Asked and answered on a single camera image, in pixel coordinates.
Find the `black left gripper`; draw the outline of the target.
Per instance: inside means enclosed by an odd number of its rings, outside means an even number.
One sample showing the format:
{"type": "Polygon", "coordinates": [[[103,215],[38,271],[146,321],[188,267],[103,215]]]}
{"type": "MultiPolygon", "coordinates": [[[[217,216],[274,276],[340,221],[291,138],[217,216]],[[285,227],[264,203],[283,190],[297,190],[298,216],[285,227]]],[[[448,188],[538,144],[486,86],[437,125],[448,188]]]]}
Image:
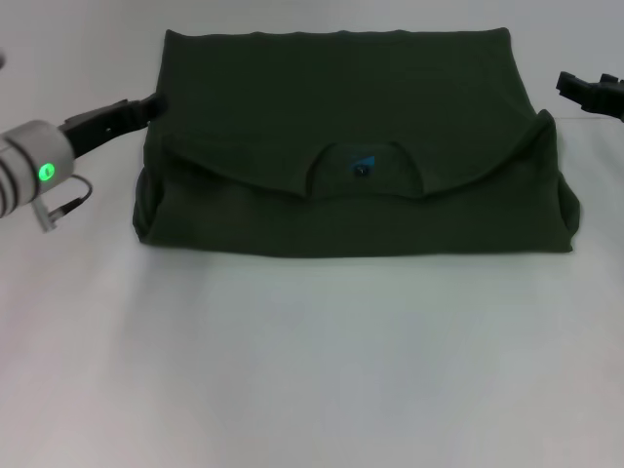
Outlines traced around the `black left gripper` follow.
{"type": "Polygon", "coordinates": [[[144,99],[126,99],[67,119],[58,129],[67,138],[77,159],[114,138],[142,130],[147,122],[163,116],[169,108],[159,93],[144,99]]]}

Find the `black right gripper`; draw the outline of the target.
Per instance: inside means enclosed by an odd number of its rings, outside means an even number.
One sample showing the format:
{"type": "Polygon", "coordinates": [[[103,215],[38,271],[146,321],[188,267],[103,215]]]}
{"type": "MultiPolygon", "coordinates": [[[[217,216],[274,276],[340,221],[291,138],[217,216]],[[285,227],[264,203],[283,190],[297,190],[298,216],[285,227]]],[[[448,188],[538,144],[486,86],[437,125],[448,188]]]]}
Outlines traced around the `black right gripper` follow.
{"type": "Polygon", "coordinates": [[[623,117],[624,80],[603,73],[599,83],[588,83],[575,75],[562,71],[556,89],[559,94],[581,106],[588,113],[613,118],[623,117]]]}

